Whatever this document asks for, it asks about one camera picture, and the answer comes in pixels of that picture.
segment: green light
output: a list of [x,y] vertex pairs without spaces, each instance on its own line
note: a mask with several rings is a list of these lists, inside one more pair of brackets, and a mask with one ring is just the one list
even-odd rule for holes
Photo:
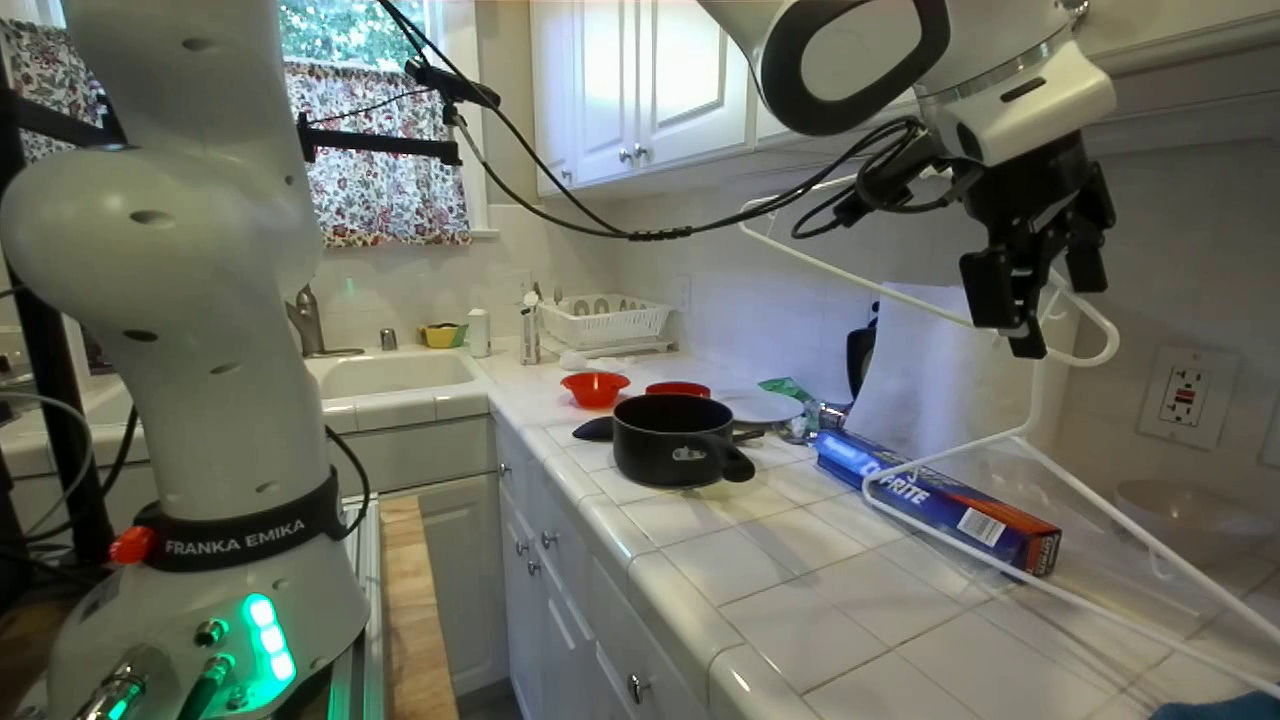
[[293,688],[297,661],[268,591],[248,591],[241,600],[241,615],[253,650],[245,665],[245,714],[257,714],[278,705]]
[[297,675],[293,657],[285,657],[285,652],[273,657],[273,674],[278,674],[282,684],[288,684]]
[[268,596],[245,596],[245,605],[262,628],[278,626],[278,605]]
[[282,626],[278,626],[278,628],[266,628],[262,641],[266,641],[266,652],[273,652],[273,657],[285,652],[285,634],[282,634]]

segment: black pot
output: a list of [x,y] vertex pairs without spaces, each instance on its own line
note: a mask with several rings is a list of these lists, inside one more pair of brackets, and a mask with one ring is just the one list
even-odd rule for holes
[[637,483],[693,487],[754,481],[732,445],[732,414],[703,395],[632,395],[611,410],[611,460]]

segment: faucet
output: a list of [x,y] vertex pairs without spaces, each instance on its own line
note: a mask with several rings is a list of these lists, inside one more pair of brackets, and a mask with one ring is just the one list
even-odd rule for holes
[[313,293],[313,283],[305,283],[293,303],[285,303],[297,341],[305,346],[305,356],[325,356],[325,327],[321,327],[321,299]]

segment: red bowl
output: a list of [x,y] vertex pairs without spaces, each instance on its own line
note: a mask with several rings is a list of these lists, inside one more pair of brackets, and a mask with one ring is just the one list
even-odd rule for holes
[[713,395],[713,387],[693,382],[663,382],[663,384],[648,384],[644,395]]
[[560,384],[581,410],[611,410],[632,382],[620,374],[573,374]]

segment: window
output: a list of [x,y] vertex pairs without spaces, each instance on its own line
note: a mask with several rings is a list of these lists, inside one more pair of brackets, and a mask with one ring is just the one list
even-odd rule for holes
[[[398,7],[438,35],[432,0],[402,0]],[[288,62],[406,70],[410,42],[387,22],[381,0],[282,0],[282,43]]]
[[[432,42],[439,5],[398,0]],[[317,128],[449,142],[439,95],[402,72],[414,49],[381,0],[282,0],[282,49],[293,109]],[[309,182],[334,247],[453,244],[471,223],[465,178],[439,160],[321,153]]]

